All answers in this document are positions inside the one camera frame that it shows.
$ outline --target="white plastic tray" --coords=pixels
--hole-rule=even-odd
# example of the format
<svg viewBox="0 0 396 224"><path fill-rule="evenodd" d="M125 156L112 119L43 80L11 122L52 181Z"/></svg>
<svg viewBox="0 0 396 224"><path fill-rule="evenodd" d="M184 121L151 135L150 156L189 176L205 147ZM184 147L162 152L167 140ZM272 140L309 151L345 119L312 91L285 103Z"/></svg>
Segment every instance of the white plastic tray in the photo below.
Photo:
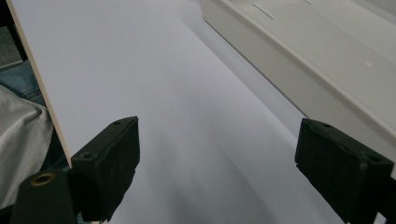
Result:
<svg viewBox="0 0 396 224"><path fill-rule="evenodd" d="M204 19L308 117L394 161L395 8L391 1L203 1Z"/></svg>

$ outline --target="gray cloth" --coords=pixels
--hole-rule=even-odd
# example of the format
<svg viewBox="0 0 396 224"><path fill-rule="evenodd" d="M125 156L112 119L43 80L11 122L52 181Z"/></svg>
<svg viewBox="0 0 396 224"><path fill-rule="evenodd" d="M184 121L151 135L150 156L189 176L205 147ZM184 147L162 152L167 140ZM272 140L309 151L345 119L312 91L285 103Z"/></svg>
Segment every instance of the gray cloth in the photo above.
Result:
<svg viewBox="0 0 396 224"><path fill-rule="evenodd" d="M0 85L6 87L14 94L25 100L46 106L43 94L38 87L37 80L35 79L35 73L29 60L19 64L18 66L1 71ZM49 153L44 160L41 171L48 169L62 169L66 166L68 166L67 159L64 155L64 150L58 134L54 130L52 140L49 145Z"/></svg>
<svg viewBox="0 0 396 224"><path fill-rule="evenodd" d="M15 203L22 180L40 170L52 130L44 106L0 86L0 209Z"/></svg>

